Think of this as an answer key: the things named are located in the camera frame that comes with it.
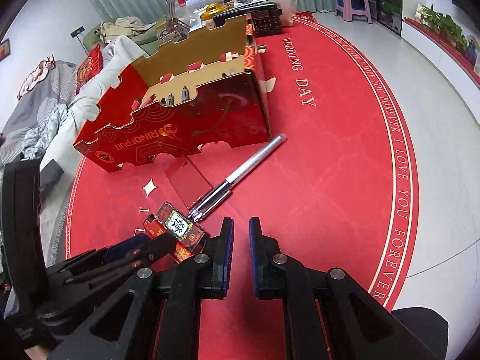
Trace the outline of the clear black gel pen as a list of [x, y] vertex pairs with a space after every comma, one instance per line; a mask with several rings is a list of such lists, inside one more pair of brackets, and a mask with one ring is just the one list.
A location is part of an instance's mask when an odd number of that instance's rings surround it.
[[233, 188], [243, 180], [250, 172], [259, 166], [269, 155], [271, 155], [279, 146], [287, 140], [284, 133], [278, 134], [265, 147], [254, 153], [250, 158], [242, 163], [224, 181], [204, 194], [189, 209], [187, 218], [194, 222], [203, 221], [211, 212], [213, 212], [228, 196], [232, 193]]

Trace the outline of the grey grip gel pen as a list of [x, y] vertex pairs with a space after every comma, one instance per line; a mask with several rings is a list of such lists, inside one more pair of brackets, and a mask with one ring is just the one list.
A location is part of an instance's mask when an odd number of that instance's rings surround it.
[[166, 97], [166, 100], [165, 100], [165, 105], [168, 106], [168, 107], [171, 107], [174, 105], [174, 96], [173, 94], [169, 94], [167, 97]]

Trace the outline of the clear pen yellow ink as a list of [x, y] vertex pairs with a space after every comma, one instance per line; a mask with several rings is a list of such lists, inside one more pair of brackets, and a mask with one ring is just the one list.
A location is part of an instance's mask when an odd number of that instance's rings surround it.
[[190, 91], [189, 91], [189, 89], [188, 89], [186, 86], [184, 86], [184, 87], [182, 88], [182, 91], [181, 91], [181, 101], [182, 101], [182, 102], [187, 102], [187, 101], [189, 101], [190, 99], [191, 99]]

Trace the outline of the dark patterned small box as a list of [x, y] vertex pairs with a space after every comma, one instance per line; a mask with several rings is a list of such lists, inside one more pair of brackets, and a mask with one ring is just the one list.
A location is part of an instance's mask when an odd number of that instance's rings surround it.
[[164, 202], [160, 206], [155, 217], [190, 252], [197, 250], [207, 236], [202, 228], [185, 217], [169, 202]]

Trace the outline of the dark red flat case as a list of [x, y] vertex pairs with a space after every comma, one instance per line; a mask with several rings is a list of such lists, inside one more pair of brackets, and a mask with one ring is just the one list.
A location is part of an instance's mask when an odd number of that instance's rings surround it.
[[176, 158], [165, 174], [187, 209], [212, 190], [212, 185], [185, 156]]

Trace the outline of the round red wedding mat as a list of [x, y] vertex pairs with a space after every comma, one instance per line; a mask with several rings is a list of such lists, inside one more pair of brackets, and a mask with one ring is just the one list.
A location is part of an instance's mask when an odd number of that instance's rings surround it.
[[[297, 19], [281, 34], [255, 38], [272, 137], [230, 147], [209, 143], [185, 156], [211, 184], [222, 183], [278, 134], [286, 141], [202, 222], [210, 238], [233, 219], [226, 296], [204, 300], [200, 359], [284, 359], [280, 300], [255, 295], [249, 221], [305, 267], [346, 271], [381, 306], [399, 296], [413, 253], [418, 183], [413, 144], [395, 97], [349, 41]], [[107, 172], [83, 154], [72, 187], [65, 253], [114, 245], [144, 233], [164, 202], [187, 212], [159, 154], [142, 166]]]

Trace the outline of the red cardboard fruit box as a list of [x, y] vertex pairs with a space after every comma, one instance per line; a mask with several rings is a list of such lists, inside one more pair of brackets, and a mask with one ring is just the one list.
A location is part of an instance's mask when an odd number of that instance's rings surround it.
[[[200, 153], [209, 143], [230, 147], [272, 137], [264, 72], [249, 16], [202, 27], [131, 62], [97, 102], [73, 146], [107, 172], [142, 166], [157, 155]], [[182, 88], [190, 100], [182, 102]], [[169, 94], [174, 105], [166, 106]]]

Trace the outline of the red embroidered cushion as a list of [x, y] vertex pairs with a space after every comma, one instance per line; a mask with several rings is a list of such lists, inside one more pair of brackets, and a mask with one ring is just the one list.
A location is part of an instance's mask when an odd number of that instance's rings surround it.
[[100, 44], [97, 43], [76, 71], [76, 93], [102, 69], [103, 55]]

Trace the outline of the white sofa blanket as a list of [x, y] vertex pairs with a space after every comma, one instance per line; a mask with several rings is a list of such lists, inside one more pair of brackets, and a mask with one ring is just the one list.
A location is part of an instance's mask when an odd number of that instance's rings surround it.
[[59, 127], [58, 133], [46, 150], [40, 169], [53, 160], [64, 171], [65, 175], [74, 176], [81, 153], [73, 147], [81, 128], [86, 121], [93, 121], [99, 109], [97, 103], [109, 88], [120, 83], [119, 75], [131, 62], [147, 53], [126, 36], [120, 36], [110, 48], [112, 58], [103, 69], [90, 79], [81, 89], [67, 112], [67, 118]]

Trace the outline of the metal phone stand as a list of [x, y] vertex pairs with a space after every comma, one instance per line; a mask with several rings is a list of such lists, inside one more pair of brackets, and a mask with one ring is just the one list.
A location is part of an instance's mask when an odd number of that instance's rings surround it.
[[157, 31], [157, 39], [161, 44], [169, 41], [178, 42], [188, 38], [191, 27], [176, 18], [175, 0], [165, 0], [166, 21], [165, 28]]

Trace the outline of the gold lid jar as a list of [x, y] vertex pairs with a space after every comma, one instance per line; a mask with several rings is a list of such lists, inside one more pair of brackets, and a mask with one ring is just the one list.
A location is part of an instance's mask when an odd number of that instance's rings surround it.
[[217, 16], [217, 15], [221, 14], [222, 12], [227, 11], [229, 9], [230, 9], [230, 6], [225, 5], [225, 4], [221, 4], [221, 3], [218, 3], [218, 2], [208, 4], [205, 7], [204, 12], [200, 15], [200, 19], [202, 21], [212, 20], [215, 16]]

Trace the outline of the black radio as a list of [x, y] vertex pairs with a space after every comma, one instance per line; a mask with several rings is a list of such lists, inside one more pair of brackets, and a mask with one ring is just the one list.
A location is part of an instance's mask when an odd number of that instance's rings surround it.
[[216, 27], [225, 24], [227, 19], [247, 15], [253, 26], [253, 33], [257, 37], [271, 36], [282, 33], [281, 15], [282, 10], [275, 2], [253, 2], [241, 5], [213, 17]]

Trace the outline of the green potted plants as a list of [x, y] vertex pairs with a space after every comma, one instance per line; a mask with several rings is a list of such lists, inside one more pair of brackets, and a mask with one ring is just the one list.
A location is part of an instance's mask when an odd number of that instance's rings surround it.
[[441, 39], [447, 41], [460, 53], [467, 51], [469, 43], [463, 34], [462, 28], [450, 15], [445, 15], [434, 10], [434, 5], [428, 7], [418, 4], [415, 12], [415, 20], [428, 30], [439, 35]]

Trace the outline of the pink plastic stool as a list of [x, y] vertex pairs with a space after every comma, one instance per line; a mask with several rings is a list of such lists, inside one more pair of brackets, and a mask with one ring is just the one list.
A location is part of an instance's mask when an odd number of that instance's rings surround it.
[[334, 12], [347, 22], [354, 19], [366, 20], [369, 24], [373, 22], [368, 0], [336, 0]]

